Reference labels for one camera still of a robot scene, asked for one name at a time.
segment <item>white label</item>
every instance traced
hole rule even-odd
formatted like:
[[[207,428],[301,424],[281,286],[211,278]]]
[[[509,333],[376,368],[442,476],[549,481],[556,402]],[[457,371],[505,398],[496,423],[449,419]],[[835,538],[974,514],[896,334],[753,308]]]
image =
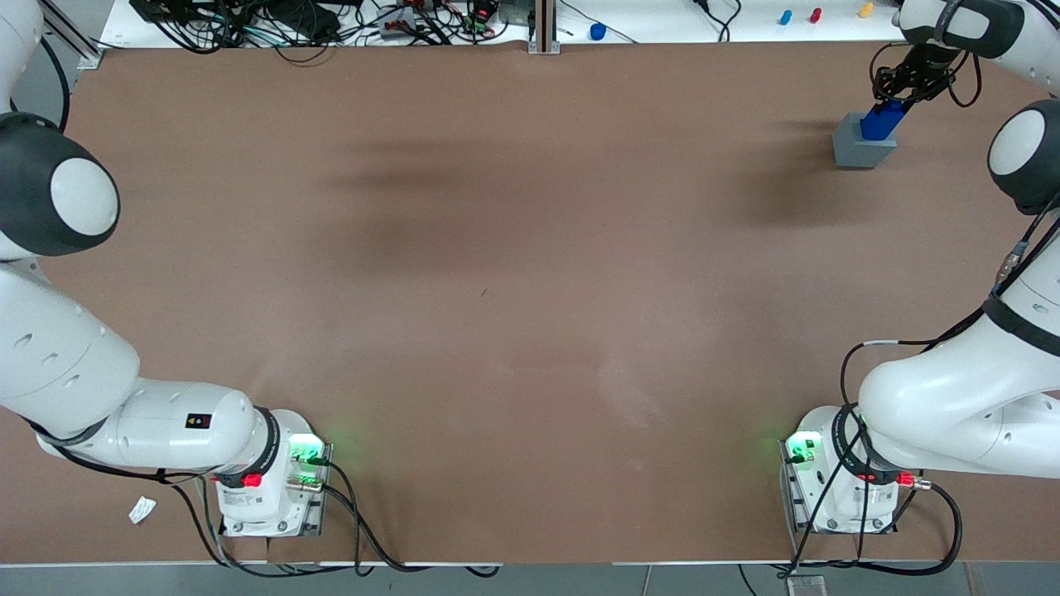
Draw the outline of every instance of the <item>white label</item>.
[[[158,505],[158,502],[147,498],[146,496],[141,496],[140,501],[136,502],[136,506],[132,507],[132,510],[129,511],[129,521],[134,524],[139,524],[152,512],[153,509],[155,509],[156,505]]]
[[[225,491],[223,494],[225,496],[225,505],[246,507],[250,503],[250,495],[247,493]]]

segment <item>gray floor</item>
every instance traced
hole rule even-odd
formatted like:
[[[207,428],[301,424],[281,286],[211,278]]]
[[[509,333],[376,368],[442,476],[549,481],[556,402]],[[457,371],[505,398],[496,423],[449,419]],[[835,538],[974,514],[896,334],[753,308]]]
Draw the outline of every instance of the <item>gray floor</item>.
[[[758,596],[782,596],[784,584],[763,565],[748,565],[747,579]],[[510,565],[492,579],[473,577],[460,568],[431,569],[403,575],[377,569],[368,578],[352,574],[267,580],[238,572],[204,565],[152,565],[124,567],[4,568],[0,569],[0,594],[36,596],[141,596],[148,586],[152,596],[183,596],[217,593],[272,596],[293,591],[315,595],[426,596],[636,596],[642,593],[647,567],[612,565]],[[970,596],[965,568],[956,565],[930,578],[901,578],[851,569],[823,574],[832,596]],[[1047,594],[1049,592],[983,592],[989,594]],[[734,595],[749,596],[735,565],[654,566],[648,582],[649,596]]]
[[[103,30],[110,0],[65,0],[59,5],[93,37]],[[71,84],[76,80],[73,52],[54,43]],[[58,120],[61,94],[56,73],[43,51],[34,55],[18,87],[19,109]],[[72,118],[76,119],[76,109]],[[766,566],[747,566],[758,596],[787,592]],[[421,596],[432,594],[523,596],[636,596],[644,589],[647,567],[612,565],[514,565],[493,579],[478,579],[463,569],[434,569],[400,575],[386,569],[366,579],[331,574],[302,579],[261,580],[207,565],[130,565],[0,568],[0,596],[76,594],[77,596],[183,596],[226,594],[270,596],[292,592],[315,595]],[[977,563],[957,565],[930,578],[893,577],[855,569],[824,572],[832,596],[1017,596],[1060,594],[1060,565]],[[651,596],[748,595],[736,566],[655,566],[648,582]]]

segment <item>red connector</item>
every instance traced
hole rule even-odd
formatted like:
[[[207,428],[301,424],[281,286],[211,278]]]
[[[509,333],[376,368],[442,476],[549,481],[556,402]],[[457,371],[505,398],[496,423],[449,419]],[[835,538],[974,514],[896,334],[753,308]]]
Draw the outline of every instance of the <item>red connector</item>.
[[[899,472],[898,486],[913,490],[931,490],[931,480],[918,478],[912,472]]]

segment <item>white surface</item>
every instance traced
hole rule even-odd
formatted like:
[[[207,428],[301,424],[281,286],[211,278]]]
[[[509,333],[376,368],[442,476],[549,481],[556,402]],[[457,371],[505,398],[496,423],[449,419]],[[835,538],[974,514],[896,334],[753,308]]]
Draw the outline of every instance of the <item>white surface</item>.
[[[734,0],[713,0],[716,15],[727,20],[736,7]],[[747,0],[730,29],[734,41],[845,41],[897,40],[901,33],[890,23],[897,6],[893,0],[877,2],[868,18],[858,12],[864,0]],[[615,28],[642,43],[712,42],[718,40],[719,25],[691,0],[571,0],[595,19]],[[817,24],[809,22],[814,7],[822,7]],[[792,21],[780,25],[780,15],[791,10]],[[375,6],[365,2],[366,21],[374,17]],[[340,19],[343,27],[355,24],[352,14]],[[602,41],[589,39],[593,21],[560,4],[558,39],[561,43],[624,43],[608,32]],[[491,23],[500,31],[502,23]],[[509,25],[507,32],[490,43],[525,40],[527,28]],[[158,29],[137,15],[127,0],[116,0],[101,40],[125,48],[175,48]],[[454,43],[466,43],[454,39]],[[388,45],[375,39],[373,46]]]
[[[75,232],[100,235],[118,220],[118,189],[93,161],[74,157],[59,163],[51,192],[55,212]]]
[[[1045,116],[1028,109],[1012,117],[1002,126],[990,143],[987,162],[990,171],[1000,176],[1015,172],[1030,161],[1045,137]]]
[[[43,22],[35,0],[0,0],[0,113],[7,111],[12,89],[37,49]]]
[[[1027,271],[1057,270],[1057,255],[1048,255],[1057,248],[1043,251]],[[1024,281],[1021,276],[1003,300],[1056,333],[1060,306]],[[872,448],[901,468],[1060,478],[1060,401],[1042,393],[1058,387],[1060,357],[984,316],[934,350],[876,367],[858,400]]]
[[[146,519],[147,515],[149,515],[155,509],[156,505],[158,505],[158,502],[154,498],[147,498],[146,496],[141,495],[136,502],[136,505],[132,507],[132,510],[129,511],[129,521],[134,524],[139,524],[144,521],[144,519]]]
[[[140,358],[73,299],[0,263],[0,406],[73,436],[112,414]]]
[[[210,416],[209,428],[188,428],[193,414]],[[103,427],[70,451],[109,466],[225,472],[251,444],[251,461],[264,451],[263,441],[251,440],[260,416],[243,391],[140,379]]]
[[[0,230],[0,261],[15,261],[30,257],[34,257],[34,253],[15,244],[14,240]]]

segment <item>blue object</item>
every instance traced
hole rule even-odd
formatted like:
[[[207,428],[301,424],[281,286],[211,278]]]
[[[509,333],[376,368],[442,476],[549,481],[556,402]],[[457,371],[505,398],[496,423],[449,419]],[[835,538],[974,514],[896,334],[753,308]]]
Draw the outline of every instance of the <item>blue object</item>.
[[[873,109],[862,119],[862,138],[866,141],[882,141],[890,136],[898,123],[905,117],[902,102],[887,100],[879,109]]]

